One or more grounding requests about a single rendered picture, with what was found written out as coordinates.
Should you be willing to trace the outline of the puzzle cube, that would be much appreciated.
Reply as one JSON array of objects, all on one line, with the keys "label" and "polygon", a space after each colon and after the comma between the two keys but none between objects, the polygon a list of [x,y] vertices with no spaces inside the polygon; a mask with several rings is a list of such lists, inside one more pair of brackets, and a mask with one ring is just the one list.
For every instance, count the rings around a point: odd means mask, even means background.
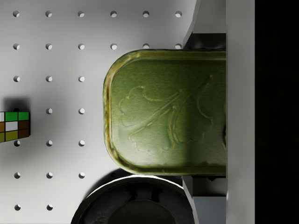
[{"label": "puzzle cube", "polygon": [[0,143],[30,136],[29,112],[0,112]]}]

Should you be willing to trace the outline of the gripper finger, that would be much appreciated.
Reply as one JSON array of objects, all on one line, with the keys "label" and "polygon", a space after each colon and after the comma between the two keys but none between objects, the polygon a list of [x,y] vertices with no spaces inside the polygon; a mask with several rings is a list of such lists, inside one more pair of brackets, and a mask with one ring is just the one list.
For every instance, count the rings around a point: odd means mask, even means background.
[{"label": "gripper finger", "polygon": [[183,176],[183,189],[195,224],[226,224],[227,179],[225,176]]},{"label": "gripper finger", "polygon": [[196,0],[183,49],[226,50],[226,0]]}]

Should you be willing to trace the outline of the flat-sided can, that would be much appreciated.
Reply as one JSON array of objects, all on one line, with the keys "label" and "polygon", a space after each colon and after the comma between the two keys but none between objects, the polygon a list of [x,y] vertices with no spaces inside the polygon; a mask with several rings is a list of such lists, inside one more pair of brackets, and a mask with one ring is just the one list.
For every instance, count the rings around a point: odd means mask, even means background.
[{"label": "flat-sided can", "polygon": [[140,175],[226,174],[226,52],[143,49],[103,83],[111,159]]}]

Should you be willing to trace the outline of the black plate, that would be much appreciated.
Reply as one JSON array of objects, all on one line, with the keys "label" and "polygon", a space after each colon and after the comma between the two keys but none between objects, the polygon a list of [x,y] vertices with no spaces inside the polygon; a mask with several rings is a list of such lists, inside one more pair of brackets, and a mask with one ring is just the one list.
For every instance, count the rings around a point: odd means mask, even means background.
[{"label": "black plate", "polygon": [[195,224],[195,220],[180,185],[137,176],[97,188],[80,203],[71,224]]}]

